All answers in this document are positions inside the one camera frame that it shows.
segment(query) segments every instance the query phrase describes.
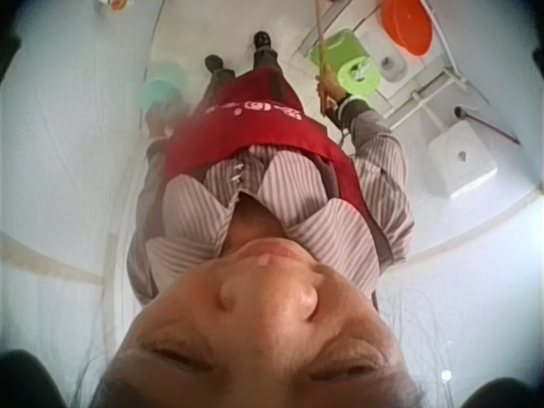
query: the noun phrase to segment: black shoe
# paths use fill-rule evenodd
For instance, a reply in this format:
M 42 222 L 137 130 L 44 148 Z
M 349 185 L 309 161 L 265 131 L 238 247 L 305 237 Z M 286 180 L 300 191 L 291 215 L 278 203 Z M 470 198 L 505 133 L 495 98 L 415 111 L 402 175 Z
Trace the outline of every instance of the black shoe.
M 253 44 L 255 45 L 256 49 L 261 47 L 272 47 L 272 40 L 270 39 L 268 32 L 259 31 L 257 34 L 255 34 L 255 37 L 253 37 Z
M 206 59 L 204 59 L 204 64 L 206 64 L 207 70 L 212 74 L 215 71 L 222 70 L 224 68 L 223 60 L 217 55 L 208 55 Z

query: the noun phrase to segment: mop handle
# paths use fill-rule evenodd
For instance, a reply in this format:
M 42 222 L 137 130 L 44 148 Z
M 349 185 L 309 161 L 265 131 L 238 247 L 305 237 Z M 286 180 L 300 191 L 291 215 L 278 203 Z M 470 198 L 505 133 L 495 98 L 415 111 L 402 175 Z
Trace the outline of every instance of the mop handle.
M 323 24 L 321 22 L 321 16 L 323 15 L 321 10 L 321 0 L 315 0 L 315 17 L 317 20 L 317 39 L 320 51 L 320 79 L 322 80 L 326 73 L 326 52 L 325 52 L 325 39 L 323 37 Z M 326 91 L 323 86 L 320 86 L 320 112 L 321 115 L 326 113 Z

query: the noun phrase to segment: lips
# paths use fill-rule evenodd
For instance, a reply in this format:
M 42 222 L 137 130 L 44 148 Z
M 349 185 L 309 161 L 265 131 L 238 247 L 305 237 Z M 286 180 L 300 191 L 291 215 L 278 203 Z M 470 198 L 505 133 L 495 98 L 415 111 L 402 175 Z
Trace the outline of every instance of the lips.
M 239 258 L 261 257 L 271 255 L 279 258 L 289 258 L 298 262 L 304 262 L 308 259 L 303 254 L 291 249 L 287 244 L 281 241 L 260 241 L 249 244 L 242 249 Z

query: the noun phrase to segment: mouth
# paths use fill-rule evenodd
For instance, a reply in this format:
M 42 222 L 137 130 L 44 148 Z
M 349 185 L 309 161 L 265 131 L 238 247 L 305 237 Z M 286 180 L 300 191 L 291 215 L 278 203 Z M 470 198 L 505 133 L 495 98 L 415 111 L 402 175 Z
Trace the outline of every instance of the mouth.
M 265 255 L 288 258 L 301 263 L 314 262 L 310 255 L 298 247 L 297 244 L 283 239 L 265 239 L 250 242 L 241 249 L 238 258 L 262 257 Z

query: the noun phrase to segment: neck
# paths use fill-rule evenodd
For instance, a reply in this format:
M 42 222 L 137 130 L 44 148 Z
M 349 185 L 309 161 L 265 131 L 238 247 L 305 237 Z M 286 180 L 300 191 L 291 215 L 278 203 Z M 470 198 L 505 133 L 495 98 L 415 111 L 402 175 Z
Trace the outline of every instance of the neck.
M 229 255 L 260 238 L 286 238 L 286 232 L 268 208 L 249 195 L 240 193 L 221 256 Z

